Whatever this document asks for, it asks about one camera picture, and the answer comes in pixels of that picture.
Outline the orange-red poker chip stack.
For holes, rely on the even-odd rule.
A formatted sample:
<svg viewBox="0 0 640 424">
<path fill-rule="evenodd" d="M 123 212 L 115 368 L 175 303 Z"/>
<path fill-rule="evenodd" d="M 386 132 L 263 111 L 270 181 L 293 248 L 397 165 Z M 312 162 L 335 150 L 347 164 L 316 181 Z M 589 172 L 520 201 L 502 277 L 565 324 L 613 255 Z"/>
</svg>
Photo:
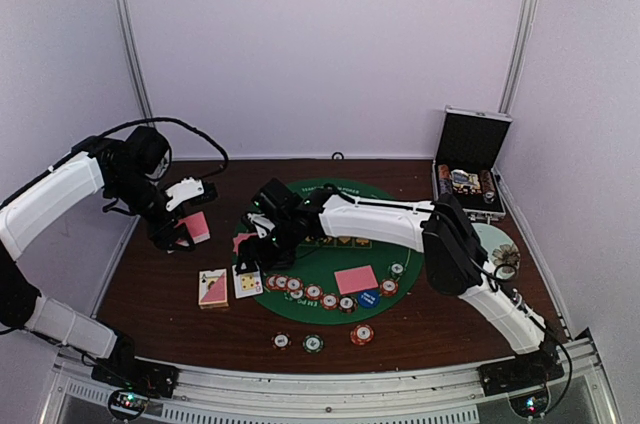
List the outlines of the orange-red poker chip stack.
<svg viewBox="0 0 640 424">
<path fill-rule="evenodd" d="M 354 345 L 364 346 L 374 339 L 374 330 L 368 324 L 358 324 L 350 332 L 350 340 Z"/>
</svg>

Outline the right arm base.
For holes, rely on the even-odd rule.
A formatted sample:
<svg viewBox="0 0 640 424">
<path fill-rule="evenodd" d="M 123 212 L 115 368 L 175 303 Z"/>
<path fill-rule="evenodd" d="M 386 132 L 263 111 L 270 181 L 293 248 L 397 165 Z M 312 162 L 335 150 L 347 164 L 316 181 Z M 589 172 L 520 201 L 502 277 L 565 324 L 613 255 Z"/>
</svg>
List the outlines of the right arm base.
<svg viewBox="0 0 640 424">
<path fill-rule="evenodd" d="M 484 364 L 477 369 L 484 395 L 494 396 L 541 386 L 565 375 L 559 362 L 517 356 L 514 359 Z"/>
</svg>

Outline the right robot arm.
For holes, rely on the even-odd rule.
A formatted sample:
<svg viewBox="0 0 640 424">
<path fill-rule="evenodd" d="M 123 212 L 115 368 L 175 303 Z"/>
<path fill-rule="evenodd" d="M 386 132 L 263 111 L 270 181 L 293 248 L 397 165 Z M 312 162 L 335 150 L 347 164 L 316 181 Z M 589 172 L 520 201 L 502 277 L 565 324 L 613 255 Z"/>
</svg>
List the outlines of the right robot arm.
<svg viewBox="0 0 640 424">
<path fill-rule="evenodd" d="M 402 246 L 423 255 L 433 290 L 467 302 L 503 335 L 520 356 L 512 367 L 519 384 L 533 385 L 550 370 L 551 331 L 510 286 L 516 264 L 491 261 L 453 195 L 419 202 L 368 199 L 327 183 L 302 197 L 272 179 L 253 205 L 242 222 L 255 233 L 237 246 L 237 273 L 291 266 L 305 239 L 355 237 Z"/>
</svg>

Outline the single red-backed card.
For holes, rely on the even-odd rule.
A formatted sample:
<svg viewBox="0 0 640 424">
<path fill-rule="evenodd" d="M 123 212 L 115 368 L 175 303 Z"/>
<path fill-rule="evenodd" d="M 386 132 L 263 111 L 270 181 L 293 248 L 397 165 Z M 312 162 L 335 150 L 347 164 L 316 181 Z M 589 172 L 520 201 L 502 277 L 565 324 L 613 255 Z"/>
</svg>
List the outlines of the single red-backed card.
<svg viewBox="0 0 640 424">
<path fill-rule="evenodd" d="M 246 241 L 247 239 L 254 237 L 255 233 L 239 233 L 236 236 L 233 237 L 232 239 L 232 243 L 233 243 L 233 253 L 235 255 L 239 254 L 239 247 L 240 245 Z"/>
</svg>

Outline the red chip pile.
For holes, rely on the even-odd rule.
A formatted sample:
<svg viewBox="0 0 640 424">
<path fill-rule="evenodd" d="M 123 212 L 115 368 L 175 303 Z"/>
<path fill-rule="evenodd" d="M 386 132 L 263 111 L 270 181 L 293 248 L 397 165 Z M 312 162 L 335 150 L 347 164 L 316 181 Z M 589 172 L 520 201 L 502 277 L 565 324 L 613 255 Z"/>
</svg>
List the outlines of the red chip pile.
<svg viewBox="0 0 640 424">
<path fill-rule="evenodd" d="M 275 278 L 277 276 L 282 276 L 282 275 L 270 275 L 267 277 L 266 279 L 266 287 L 270 290 L 270 291 L 284 291 L 284 290 L 279 290 L 276 288 L 275 285 Z"/>
</svg>

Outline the red five poker chip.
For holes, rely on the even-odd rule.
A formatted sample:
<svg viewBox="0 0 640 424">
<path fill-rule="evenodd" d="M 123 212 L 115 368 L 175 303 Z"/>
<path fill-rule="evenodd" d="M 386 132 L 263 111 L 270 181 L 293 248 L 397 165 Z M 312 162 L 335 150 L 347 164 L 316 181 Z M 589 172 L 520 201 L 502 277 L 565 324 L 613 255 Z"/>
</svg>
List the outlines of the red five poker chip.
<svg viewBox="0 0 640 424">
<path fill-rule="evenodd" d="M 397 294 L 399 283 L 393 279 L 384 279 L 380 284 L 380 294 L 384 297 L 392 297 Z"/>
</svg>

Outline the red-backed card seat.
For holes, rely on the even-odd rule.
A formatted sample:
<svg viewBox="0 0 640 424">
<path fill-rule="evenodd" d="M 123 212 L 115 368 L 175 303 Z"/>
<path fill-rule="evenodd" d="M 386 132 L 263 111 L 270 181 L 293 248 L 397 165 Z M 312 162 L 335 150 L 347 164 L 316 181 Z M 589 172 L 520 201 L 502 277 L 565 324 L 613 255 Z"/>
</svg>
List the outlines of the red-backed card seat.
<svg viewBox="0 0 640 424">
<path fill-rule="evenodd" d="M 359 293 L 378 287 L 378 281 L 371 266 L 335 271 L 334 277 L 341 295 Z"/>
</svg>

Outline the green chip seat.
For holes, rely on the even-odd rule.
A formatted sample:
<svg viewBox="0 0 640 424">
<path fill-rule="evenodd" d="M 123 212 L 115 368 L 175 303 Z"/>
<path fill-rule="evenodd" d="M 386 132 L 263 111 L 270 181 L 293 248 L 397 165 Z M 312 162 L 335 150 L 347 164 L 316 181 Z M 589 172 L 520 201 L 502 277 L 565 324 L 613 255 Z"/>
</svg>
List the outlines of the green chip seat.
<svg viewBox="0 0 640 424">
<path fill-rule="evenodd" d="M 399 262 L 394 262 L 389 266 L 389 273 L 394 279 L 402 276 L 404 272 L 405 266 Z"/>
</svg>

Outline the blue small blind button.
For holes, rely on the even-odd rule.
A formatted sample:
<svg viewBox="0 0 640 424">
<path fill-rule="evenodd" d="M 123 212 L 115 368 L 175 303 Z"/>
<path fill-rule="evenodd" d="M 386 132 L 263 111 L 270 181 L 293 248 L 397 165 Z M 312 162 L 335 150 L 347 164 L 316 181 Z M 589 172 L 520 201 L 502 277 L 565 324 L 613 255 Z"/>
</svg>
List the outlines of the blue small blind button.
<svg viewBox="0 0 640 424">
<path fill-rule="evenodd" d="M 364 290 L 357 295 L 358 305 L 364 309 L 376 308 L 380 304 L 380 300 L 380 293 L 376 289 Z"/>
</svg>

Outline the green poker chip stack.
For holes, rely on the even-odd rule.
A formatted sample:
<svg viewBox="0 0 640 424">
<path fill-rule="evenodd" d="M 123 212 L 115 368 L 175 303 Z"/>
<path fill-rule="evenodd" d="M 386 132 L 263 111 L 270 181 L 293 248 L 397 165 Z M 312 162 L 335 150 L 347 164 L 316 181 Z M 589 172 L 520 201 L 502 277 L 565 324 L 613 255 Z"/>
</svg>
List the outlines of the green poker chip stack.
<svg viewBox="0 0 640 424">
<path fill-rule="evenodd" d="M 317 334 L 309 334 L 303 338 L 302 347 L 307 353 L 318 353 L 324 348 L 324 340 Z"/>
</svg>

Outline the red-backed card deck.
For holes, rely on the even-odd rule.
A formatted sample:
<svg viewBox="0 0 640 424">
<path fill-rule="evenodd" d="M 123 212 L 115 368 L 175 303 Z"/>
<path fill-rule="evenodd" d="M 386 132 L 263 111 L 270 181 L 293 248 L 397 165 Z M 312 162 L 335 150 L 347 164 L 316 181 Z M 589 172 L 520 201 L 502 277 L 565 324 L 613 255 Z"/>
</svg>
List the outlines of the red-backed card deck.
<svg viewBox="0 0 640 424">
<path fill-rule="evenodd" d="M 189 215 L 179 221 L 185 224 L 187 231 L 195 244 L 210 239 L 209 226 L 203 211 Z"/>
</svg>

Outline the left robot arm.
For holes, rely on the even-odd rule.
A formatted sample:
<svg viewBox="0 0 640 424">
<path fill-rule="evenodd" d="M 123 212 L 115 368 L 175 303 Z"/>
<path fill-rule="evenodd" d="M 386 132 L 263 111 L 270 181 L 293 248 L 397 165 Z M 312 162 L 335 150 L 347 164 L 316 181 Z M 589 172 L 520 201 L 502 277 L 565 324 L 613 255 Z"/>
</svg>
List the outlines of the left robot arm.
<svg viewBox="0 0 640 424">
<path fill-rule="evenodd" d="M 171 158 L 167 139 L 155 128 L 131 123 L 124 140 L 111 131 L 90 136 L 1 204 L 1 324 L 5 332 L 28 331 L 105 359 L 106 373 L 123 388 L 144 377 L 138 359 L 117 349 L 111 328 L 47 297 L 17 266 L 30 244 L 85 198 L 101 193 L 105 212 L 140 217 L 148 236 L 163 251 L 192 251 L 194 238 L 183 223 L 186 205 L 215 200 L 208 176 L 186 177 L 161 188 L 156 172 Z"/>
</svg>

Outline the card deck box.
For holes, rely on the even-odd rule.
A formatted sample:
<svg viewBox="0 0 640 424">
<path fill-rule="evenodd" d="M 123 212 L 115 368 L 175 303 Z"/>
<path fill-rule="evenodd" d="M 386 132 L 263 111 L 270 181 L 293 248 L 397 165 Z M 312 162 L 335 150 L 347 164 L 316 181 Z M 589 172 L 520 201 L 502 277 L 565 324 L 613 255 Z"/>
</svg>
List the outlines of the card deck box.
<svg viewBox="0 0 640 424">
<path fill-rule="evenodd" d="M 229 306 L 226 269 L 199 272 L 198 306 L 200 309 Z"/>
</svg>

